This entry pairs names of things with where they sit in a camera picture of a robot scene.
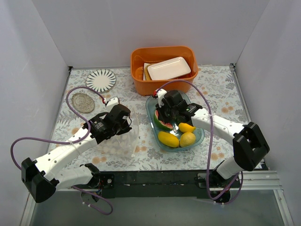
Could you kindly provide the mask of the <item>yellow lemon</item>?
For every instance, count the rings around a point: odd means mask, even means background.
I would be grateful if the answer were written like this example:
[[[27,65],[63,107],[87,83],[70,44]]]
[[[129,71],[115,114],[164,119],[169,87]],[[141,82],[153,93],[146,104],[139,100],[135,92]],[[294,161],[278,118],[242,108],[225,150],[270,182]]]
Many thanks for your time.
[[[181,123],[178,125],[178,127],[179,127],[179,130],[180,130],[182,133],[186,133],[186,132],[193,133],[194,130],[196,129],[196,127],[191,126],[191,125],[189,125],[189,124],[187,124],[187,123],[183,123],[183,122],[181,122]]]

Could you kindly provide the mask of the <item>clear zip top bag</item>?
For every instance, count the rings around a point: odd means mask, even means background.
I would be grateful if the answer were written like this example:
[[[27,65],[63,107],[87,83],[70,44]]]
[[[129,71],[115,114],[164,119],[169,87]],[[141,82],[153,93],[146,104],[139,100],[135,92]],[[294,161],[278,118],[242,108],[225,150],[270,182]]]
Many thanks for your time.
[[[93,149],[101,154],[115,155],[118,157],[134,157],[135,149],[139,140],[139,121],[137,114],[133,108],[130,108],[130,118],[132,128],[128,133],[113,136],[108,140],[104,140],[101,144]]]

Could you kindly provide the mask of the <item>yellow mango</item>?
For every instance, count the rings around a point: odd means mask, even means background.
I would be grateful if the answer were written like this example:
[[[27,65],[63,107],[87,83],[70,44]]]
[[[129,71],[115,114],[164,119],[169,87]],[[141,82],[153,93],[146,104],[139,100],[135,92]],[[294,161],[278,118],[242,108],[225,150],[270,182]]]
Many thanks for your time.
[[[164,145],[172,148],[178,147],[180,143],[179,139],[175,135],[164,131],[160,131],[158,133],[158,139]]]

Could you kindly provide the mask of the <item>yellow pear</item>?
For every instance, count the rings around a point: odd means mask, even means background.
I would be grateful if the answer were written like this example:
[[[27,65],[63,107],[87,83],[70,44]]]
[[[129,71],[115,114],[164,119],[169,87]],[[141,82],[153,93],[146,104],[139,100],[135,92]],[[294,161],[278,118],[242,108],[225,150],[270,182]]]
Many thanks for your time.
[[[192,132],[185,132],[181,135],[180,138],[180,147],[187,147],[194,144],[196,141],[196,136]]]

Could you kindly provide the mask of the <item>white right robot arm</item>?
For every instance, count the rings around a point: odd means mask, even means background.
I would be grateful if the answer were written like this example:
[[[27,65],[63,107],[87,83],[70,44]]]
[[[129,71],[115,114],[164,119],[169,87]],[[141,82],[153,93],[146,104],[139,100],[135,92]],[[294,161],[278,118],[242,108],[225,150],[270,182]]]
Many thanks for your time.
[[[214,170],[213,183],[218,187],[226,186],[230,178],[240,171],[253,171],[270,151],[261,129],[254,122],[244,125],[212,115],[198,104],[187,103],[177,90],[160,89],[155,96],[159,120],[164,123],[183,122],[212,131],[233,146],[233,156]]]

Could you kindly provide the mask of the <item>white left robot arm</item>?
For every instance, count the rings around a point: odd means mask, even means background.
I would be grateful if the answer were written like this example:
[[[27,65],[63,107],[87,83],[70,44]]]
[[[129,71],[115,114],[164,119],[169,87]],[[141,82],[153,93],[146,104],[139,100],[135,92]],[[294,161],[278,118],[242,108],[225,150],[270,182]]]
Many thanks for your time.
[[[93,164],[87,163],[69,170],[64,168],[88,149],[113,136],[129,132],[130,113],[126,106],[117,104],[109,112],[99,113],[88,120],[67,140],[66,145],[61,145],[35,160],[25,159],[21,164],[22,182],[35,202],[44,202],[62,188],[75,185],[98,187],[101,173]]]

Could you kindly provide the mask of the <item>watermelon slice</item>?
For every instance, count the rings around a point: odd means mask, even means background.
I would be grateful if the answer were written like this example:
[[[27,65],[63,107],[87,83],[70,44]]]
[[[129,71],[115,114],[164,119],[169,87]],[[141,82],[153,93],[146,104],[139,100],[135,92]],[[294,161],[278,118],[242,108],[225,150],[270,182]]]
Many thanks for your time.
[[[158,128],[165,131],[172,131],[174,128],[170,123],[164,123],[163,121],[158,119],[158,111],[155,110],[154,116],[153,116],[154,122],[157,125]]]

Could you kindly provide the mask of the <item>clear blue glass tray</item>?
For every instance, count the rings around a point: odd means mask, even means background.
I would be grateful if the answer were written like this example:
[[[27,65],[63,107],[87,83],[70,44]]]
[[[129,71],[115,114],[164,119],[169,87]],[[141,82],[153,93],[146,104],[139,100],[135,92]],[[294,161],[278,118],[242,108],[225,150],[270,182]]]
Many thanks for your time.
[[[156,104],[158,103],[158,100],[157,99],[154,99],[153,97],[149,97],[147,100],[146,100],[146,111],[147,111],[147,115],[148,115],[148,118],[149,118],[149,121],[150,121],[150,125],[151,125],[151,128],[152,128],[152,132],[154,134],[154,137],[156,139],[156,142],[158,144],[158,146],[160,148],[162,148],[163,150],[165,151],[168,151],[168,152],[178,152],[178,151],[184,151],[184,150],[187,150],[189,148],[193,148],[199,144],[202,143],[202,141],[204,140],[204,136],[205,136],[205,133],[204,133],[204,130],[201,129],[201,128],[196,128],[194,130],[194,134],[196,136],[196,141],[194,144],[190,145],[190,146],[187,146],[187,147],[176,147],[176,148],[172,148],[172,147],[168,147],[166,145],[164,145],[163,143],[161,143],[158,139],[158,133],[160,131],[164,131],[164,132],[167,132],[167,133],[171,133],[173,135],[175,135],[179,140],[181,138],[181,135],[183,134],[179,128],[178,128],[178,122],[172,122],[172,126],[173,126],[173,130],[172,131],[165,131],[165,130],[161,130],[160,128],[157,127],[157,125],[155,124],[154,122],[154,119],[153,119],[153,116],[154,116],[154,112],[156,110]]]

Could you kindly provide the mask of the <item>brown speckled plate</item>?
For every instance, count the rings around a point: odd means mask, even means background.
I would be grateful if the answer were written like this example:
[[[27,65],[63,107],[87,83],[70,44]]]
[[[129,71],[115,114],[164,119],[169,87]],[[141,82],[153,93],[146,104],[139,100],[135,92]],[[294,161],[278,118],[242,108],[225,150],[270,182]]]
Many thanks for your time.
[[[95,109],[95,102],[85,93],[75,93],[71,98],[71,103],[80,113],[90,113]]]

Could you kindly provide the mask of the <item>white rectangular tray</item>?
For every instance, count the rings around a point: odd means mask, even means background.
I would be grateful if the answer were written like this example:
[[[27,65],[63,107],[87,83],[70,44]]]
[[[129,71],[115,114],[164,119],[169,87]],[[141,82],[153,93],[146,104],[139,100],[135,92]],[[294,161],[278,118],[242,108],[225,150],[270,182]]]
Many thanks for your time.
[[[163,62],[148,65],[146,68],[148,75],[153,81],[171,80],[191,72],[186,60],[179,56]]]

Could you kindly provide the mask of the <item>blue striped white plate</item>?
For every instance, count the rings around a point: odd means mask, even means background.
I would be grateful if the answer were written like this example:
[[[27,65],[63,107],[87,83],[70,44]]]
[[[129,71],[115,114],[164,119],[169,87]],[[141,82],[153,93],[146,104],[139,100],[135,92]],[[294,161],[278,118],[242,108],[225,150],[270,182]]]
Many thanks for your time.
[[[117,77],[110,69],[92,71],[86,78],[86,86],[100,93],[109,91],[116,84]]]

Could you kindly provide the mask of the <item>orange plastic basin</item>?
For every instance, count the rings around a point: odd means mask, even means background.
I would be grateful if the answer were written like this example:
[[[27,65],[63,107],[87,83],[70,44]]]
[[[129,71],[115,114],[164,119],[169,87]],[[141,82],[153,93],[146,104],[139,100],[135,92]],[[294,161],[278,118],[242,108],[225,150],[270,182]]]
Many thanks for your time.
[[[170,81],[166,90],[187,92],[198,74],[198,65],[192,49],[186,46],[138,48],[131,54],[131,76],[135,89],[149,96]]]

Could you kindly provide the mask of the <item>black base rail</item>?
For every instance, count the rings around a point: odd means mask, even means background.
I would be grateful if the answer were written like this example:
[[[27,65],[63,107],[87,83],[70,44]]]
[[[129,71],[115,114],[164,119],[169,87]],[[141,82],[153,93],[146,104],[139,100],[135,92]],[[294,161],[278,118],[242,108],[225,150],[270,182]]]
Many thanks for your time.
[[[84,189],[101,189],[102,197],[196,197],[208,199],[205,170],[102,171],[92,185]]]

